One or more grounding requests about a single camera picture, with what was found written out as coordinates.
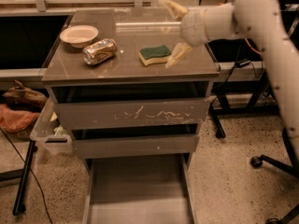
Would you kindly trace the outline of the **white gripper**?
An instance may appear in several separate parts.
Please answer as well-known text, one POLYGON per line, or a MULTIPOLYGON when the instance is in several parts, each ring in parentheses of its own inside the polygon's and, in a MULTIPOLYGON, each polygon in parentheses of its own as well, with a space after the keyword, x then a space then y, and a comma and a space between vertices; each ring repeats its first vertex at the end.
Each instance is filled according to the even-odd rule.
POLYGON ((177 64, 182 58, 187 56, 193 47, 201 46, 209 41, 206 34, 206 10, 205 9, 192 9, 189 10, 172 0, 164 0, 164 6, 176 21, 181 21, 180 33, 181 37, 187 43, 177 43, 172 51, 167 63, 166 68, 177 64))

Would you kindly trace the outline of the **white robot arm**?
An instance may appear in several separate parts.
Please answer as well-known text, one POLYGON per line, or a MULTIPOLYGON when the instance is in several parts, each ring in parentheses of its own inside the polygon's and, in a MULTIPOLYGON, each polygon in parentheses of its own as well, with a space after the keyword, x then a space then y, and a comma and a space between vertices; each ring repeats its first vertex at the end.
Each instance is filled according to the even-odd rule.
POLYGON ((281 18, 278 0, 234 0, 209 7, 184 7, 164 0, 171 16, 180 21, 183 45, 177 45, 170 67, 190 48, 213 40, 249 38, 263 58, 292 148, 299 156, 299 51, 281 18))

